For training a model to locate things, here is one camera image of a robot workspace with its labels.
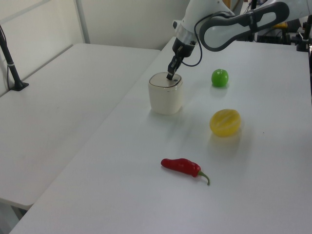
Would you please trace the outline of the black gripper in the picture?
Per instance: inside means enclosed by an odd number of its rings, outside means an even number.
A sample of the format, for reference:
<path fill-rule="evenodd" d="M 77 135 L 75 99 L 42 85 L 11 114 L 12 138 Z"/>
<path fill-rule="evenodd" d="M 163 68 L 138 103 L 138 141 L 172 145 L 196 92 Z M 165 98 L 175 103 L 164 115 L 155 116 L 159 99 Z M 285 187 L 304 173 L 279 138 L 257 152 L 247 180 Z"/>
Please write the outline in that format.
<path fill-rule="evenodd" d="M 195 47 L 195 41 L 191 41 L 188 44 L 184 44 L 178 38 L 175 39 L 173 44 L 173 52 L 175 56 L 173 56 L 171 62 L 168 65 L 168 74 L 166 78 L 168 80 L 172 80 L 173 76 L 175 75 L 176 71 L 180 67 L 181 63 L 183 62 L 183 58 L 187 58 L 192 54 L 192 51 Z"/>

